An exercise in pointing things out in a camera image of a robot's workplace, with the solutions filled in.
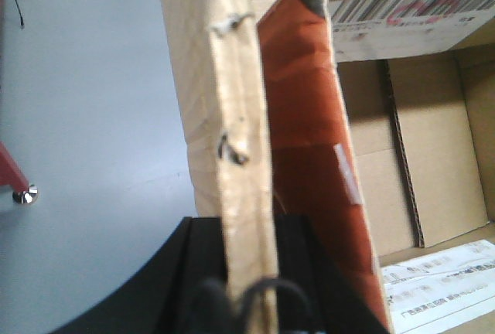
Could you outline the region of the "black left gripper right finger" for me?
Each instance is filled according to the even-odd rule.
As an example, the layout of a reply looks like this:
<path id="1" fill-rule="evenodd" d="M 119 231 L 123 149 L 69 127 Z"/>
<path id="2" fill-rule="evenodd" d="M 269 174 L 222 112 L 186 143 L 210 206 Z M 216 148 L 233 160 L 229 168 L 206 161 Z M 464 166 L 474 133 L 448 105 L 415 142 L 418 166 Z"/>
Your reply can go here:
<path id="1" fill-rule="evenodd" d="M 386 333 L 387 329 L 347 282 L 300 215 L 276 215 L 279 277 L 309 300 L 317 333 Z"/>

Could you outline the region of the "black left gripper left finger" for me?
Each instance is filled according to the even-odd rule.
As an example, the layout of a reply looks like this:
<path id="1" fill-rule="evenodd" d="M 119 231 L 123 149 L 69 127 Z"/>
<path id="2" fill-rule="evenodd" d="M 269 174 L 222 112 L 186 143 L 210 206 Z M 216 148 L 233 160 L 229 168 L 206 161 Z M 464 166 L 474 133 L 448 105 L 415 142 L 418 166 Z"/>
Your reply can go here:
<path id="1" fill-rule="evenodd" d="M 221 221 L 185 217 L 116 291 L 54 333 L 174 333 L 197 286 L 227 282 Z"/>

